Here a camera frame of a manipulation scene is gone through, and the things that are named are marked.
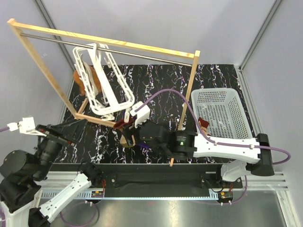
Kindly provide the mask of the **white plastic clip hanger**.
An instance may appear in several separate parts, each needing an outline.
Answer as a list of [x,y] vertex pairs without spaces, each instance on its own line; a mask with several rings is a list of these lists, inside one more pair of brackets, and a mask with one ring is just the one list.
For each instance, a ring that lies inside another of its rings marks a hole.
[[[75,68],[84,85],[92,112],[104,121],[115,119],[113,113],[134,105],[134,95],[122,75],[109,47],[106,44],[92,43],[76,46],[72,50]],[[102,60],[111,68],[125,96],[124,102],[118,102],[110,82],[102,67]]]

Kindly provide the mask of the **purple sock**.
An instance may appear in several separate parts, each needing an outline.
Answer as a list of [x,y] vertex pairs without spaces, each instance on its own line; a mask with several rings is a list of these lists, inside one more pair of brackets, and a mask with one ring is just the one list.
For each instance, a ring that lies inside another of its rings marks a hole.
[[140,128],[139,131],[140,138],[144,142],[143,148],[151,148],[151,146],[148,143],[152,137],[152,133],[151,133],[152,126],[153,126],[153,122],[149,119],[142,125],[138,126]]

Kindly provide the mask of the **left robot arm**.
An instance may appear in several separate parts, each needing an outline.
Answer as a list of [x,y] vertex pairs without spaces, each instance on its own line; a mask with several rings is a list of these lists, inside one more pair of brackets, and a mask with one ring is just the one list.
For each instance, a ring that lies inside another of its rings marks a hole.
[[87,127],[87,120],[70,120],[57,125],[36,125],[33,117],[7,125],[10,131],[37,136],[33,154],[23,150],[10,152],[0,167],[0,217],[4,227],[48,227],[56,216],[89,187],[102,183],[102,171],[93,163],[80,165],[79,173],[63,190],[45,204],[34,208],[35,195],[47,179],[62,147],[79,143]]

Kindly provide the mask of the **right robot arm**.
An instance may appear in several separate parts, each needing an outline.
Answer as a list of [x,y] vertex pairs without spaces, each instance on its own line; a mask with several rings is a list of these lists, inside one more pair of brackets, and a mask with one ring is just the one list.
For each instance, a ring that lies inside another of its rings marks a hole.
[[151,121],[138,127],[124,125],[121,131],[120,142],[125,147],[149,148],[177,160],[206,156],[232,159],[215,175],[216,184],[222,188],[243,175],[273,176],[275,173],[269,139],[263,133],[251,139],[218,138],[192,131],[169,131]]

